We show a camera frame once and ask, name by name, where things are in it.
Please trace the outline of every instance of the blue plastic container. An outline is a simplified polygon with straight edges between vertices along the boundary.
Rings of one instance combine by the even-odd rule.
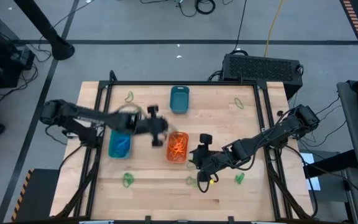
[[[109,143],[109,156],[115,159],[128,159],[131,155],[131,135],[112,130]]]
[[[170,108],[175,114],[185,114],[189,108],[189,93],[187,86],[174,86],[171,89]]]

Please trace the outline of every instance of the yellow cable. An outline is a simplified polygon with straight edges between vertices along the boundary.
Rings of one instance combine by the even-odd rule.
[[[273,22],[272,22],[272,25],[270,26],[270,30],[268,31],[268,36],[267,36],[267,41],[266,41],[266,48],[265,48],[264,57],[266,57],[266,55],[267,55],[267,49],[268,49],[268,47],[269,47],[270,35],[272,34],[272,30],[273,30],[274,23],[276,22],[276,19],[277,19],[277,17],[278,17],[278,14],[280,13],[281,6],[283,5],[283,3],[284,3],[284,0],[281,0],[280,5],[278,6],[278,9],[277,9],[277,12],[276,12],[276,16],[274,17]]]

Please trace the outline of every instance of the orange striped tape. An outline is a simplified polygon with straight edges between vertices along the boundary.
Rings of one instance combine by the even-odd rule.
[[[17,199],[15,209],[13,210],[13,214],[11,217],[12,222],[14,222],[16,220],[17,213],[19,212],[19,209],[20,209],[20,204],[23,201],[24,193],[27,188],[27,185],[29,184],[29,180],[30,180],[30,177],[31,177],[31,174],[33,173],[33,171],[34,171],[34,169],[29,170],[25,177],[24,184],[22,186],[22,190],[20,191],[19,198]]]
[[[350,1],[343,0],[343,4],[345,5],[347,14],[351,18],[353,26],[356,28],[356,32],[357,32],[357,35],[358,35],[358,18],[357,18],[356,12],[354,11]]]

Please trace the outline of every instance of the concrete floor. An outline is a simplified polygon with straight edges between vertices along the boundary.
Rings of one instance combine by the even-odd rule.
[[[54,24],[70,12],[73,3],[81,7],[86,1],[38,0],[37,3]],[[224,6],[217,1],[212,14],[197,14],[192,18],[182,16],[173,1],[141,4],[136,0],[94,0],[78,11],[72,24],[67,25],[70,28],[68,40],[177,40],[177,43],[78,44],[75,45],[74,56],[68,60],[56,62],[50,59],[36,63],[40,72],[38,79],[26,90],[15,92],[0,103],[0,122],[6,125],[6,131],[0,135],[0,205],[45,81],[52,79],[46,100],[61,98],[75,102],[82,81],[106,80],[111,69],[119,80],[206,80],[220,69],[224,54],[234,47],[233,44],[212,44],[213,40],[236,39],[243,3],[234,0]],[[241,40],[265,40],[278,5],[279,0],[248,0]],[[186,0],[183,10],[191,14],[194,11],[193,1]],[[0,18],[21,39],[40,38],[40,33],[13,0],[0,0]],[[57,26],[59,34],[65,26],[66,21]],[[183,40],[197,39],[203,40],[203,44],[180,44]],[[358,79],[358,45],[328,45],[324,41],[357,40],[339,0],[286,0],[272,40],[321,40],[318,45],[289,42],[289,45],[276,43],[269,47],[269,57],[295,59],[305,66],[304,85],[298,92],[296,105],[302,103],[318,111],[337,98],[337,82]],[[250,55],[263,56],[265,46],[238,47]],[[49,46],[42,45],[42,48],[48,49]],[[327,133],[343,122],[343,112],[338,108],[314,132],[317,141],[321,142]],[[34,168],[57,169],[63,159],[64,146],[46,136],[44,129],[43,124],[37,124],[18,174],[19,181],[12,197],[7,198],[10,204],[4,216],[5,222],[10,220],[27,171]],[[59,135],[59,130],[54,129],[52,133]],[[344,126],[316,149],[346,151],[352,147],[348,139],[349,133]],[[330,212],[336,204],[320,204],[318,217],[323,220],[342,221],[346,218],[344,209]]]

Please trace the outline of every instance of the wooden table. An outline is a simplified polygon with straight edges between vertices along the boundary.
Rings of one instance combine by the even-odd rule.
[[[94,107],[98,82],[83,82],[77,104]],[[145,110],[148,105],[158,104],[159,115],[179,131],[189,134],[188,151],[196,149],[199,135],[213,135],[211,150],[220,148],[236,139],[251,138],[260,133],[255,97],[251,86],[189,86],[190,105],[187,114],[173,114],[169,108],[172,86],[114,85],[109,111],[125,103],[129,91],[134,93],[133,103]],[[268,83],[273,114],[288,109],[282,83]],[[260,99],[267,115],[262,92]],[[239,109],[234,98],[242,101]],[[219,182],[212,185],[206,194],[186,184],[186,178],[196,177],[197,170],[186,164],[172,164],[165,158],[166,146],[152,148],[151,135],[132,138],[130,159],[112,159],[108,156],[111,130],[106,128],[100,160],[98,181],[93,202],[92,219],[144,220],[227,220],[272,221],[272,199],[269,191],[264,152],[258,150],[253,168],[244,172],[241,185],[234,178],[239,170],[230,168],[218,172]],[[65,156],[77,148],[79,140],[68,141]],[[297,149],[296,142],[289,145]],[[50,214],[57,214],[71,199],[78,188],[85,150],[77,152],[63,166]],[[284,149],[283,168],[289,191],[309,214],[313,213],[300,158]],[[131,173],[135,182],[127,189],[122,185],[124,173]],[[281,216],[285,216],[282,195],[277,188]],[[84,194],[81,214],[85,213],[88,191]]]

